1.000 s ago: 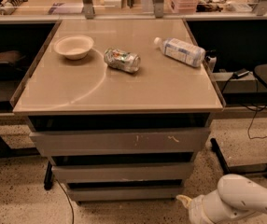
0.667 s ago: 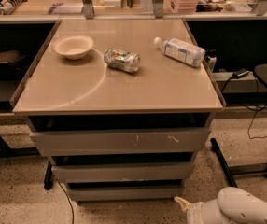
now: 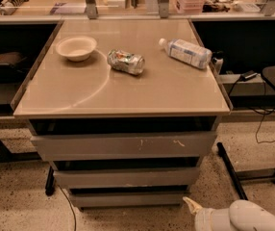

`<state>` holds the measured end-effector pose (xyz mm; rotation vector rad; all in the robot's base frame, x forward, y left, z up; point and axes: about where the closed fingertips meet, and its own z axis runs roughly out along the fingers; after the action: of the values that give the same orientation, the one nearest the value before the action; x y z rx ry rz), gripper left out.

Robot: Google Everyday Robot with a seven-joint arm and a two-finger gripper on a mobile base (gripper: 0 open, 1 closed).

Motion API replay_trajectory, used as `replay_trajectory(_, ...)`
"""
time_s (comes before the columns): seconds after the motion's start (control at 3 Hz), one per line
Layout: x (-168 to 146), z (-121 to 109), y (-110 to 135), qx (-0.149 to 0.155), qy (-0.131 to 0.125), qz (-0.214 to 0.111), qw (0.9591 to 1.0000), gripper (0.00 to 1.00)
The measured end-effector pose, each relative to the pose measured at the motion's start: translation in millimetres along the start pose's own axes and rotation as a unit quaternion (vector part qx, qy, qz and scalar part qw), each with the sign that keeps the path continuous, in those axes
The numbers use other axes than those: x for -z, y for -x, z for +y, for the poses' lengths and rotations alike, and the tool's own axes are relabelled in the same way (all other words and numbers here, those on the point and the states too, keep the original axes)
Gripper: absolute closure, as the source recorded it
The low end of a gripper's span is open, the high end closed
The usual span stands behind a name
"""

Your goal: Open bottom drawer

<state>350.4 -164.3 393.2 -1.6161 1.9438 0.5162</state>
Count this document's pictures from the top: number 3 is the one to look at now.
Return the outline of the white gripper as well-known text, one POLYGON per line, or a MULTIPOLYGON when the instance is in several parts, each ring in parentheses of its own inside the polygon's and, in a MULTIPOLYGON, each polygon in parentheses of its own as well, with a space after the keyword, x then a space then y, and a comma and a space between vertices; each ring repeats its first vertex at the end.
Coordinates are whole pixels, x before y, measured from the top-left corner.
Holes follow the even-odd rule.
POLYGON ((196 231, 231 231, 230 218, 227 209, 203 208, 194 200, 184 196, 189 211, 195 216, 196 231))

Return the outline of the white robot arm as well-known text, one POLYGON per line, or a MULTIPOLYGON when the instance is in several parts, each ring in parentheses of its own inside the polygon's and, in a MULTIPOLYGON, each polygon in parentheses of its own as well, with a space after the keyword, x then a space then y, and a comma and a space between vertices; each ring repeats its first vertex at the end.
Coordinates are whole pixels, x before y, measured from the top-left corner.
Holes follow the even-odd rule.
POLYGON ((275 231, 275 216, 261 206, 236 200, 228 208, 204 208, 194 200, 184 197, 194 215, 196 231, 275 231))

